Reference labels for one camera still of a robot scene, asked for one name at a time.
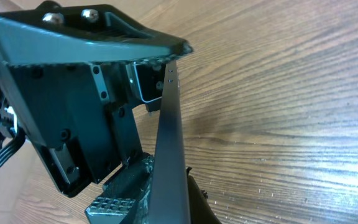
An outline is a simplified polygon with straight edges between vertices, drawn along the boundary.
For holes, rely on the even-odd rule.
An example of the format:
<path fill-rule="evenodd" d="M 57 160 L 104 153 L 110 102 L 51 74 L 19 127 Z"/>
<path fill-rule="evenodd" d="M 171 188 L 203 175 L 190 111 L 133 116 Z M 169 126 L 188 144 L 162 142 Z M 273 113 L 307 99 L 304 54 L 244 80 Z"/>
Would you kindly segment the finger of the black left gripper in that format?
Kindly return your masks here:
<path fill-rule="evenodd" d="M 192 53 L 189 42 L 149 29 L 107 4 L 0 12 L 0 62 L 161 64 Z"/>
<path fill-rule="evenodd" d="M 86 208 L 90 224 L 144 224 L 149 222 L 154 157 L 143 154 L 122 167 L 103 185 L 103 192 Z"/>

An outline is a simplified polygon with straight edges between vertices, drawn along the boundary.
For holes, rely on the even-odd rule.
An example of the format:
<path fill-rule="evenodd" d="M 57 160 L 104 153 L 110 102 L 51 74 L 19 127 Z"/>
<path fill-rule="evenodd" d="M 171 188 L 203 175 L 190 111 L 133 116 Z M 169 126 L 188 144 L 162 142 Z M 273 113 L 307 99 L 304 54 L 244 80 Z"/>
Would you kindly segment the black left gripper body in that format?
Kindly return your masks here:
<path fill-rule="evenodd" d="M 3 101 L 67 197 L 142 155 L 132 110 L 159 108 L 163 65 L 130 63 L 5 67 Z"/>

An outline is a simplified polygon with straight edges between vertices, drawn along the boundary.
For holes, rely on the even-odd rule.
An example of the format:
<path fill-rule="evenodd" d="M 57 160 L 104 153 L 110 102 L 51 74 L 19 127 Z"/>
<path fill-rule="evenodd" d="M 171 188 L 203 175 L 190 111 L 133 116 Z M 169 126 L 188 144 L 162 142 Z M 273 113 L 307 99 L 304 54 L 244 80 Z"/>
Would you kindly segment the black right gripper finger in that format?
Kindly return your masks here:
<path fill-rule="evenodd" d="M 221 224 L 207 202 L 208 193 L 198 187 L 195 179 L 190 175 L 191 170 L 191 167 L 186 169 L 191 223 Z"/>

